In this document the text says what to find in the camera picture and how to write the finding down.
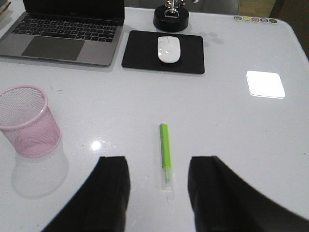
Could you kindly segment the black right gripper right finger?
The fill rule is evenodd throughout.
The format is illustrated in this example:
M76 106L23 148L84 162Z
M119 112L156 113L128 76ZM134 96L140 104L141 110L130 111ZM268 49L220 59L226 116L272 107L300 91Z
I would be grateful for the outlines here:
M309 221L235 174L218 157L192 157L188 192L198 232L307 232Z

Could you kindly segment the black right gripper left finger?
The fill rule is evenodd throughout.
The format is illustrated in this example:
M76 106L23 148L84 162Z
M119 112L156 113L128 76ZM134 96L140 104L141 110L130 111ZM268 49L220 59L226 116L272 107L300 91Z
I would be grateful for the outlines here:
M101 157L45 232L123 232L130 195L125 157Z

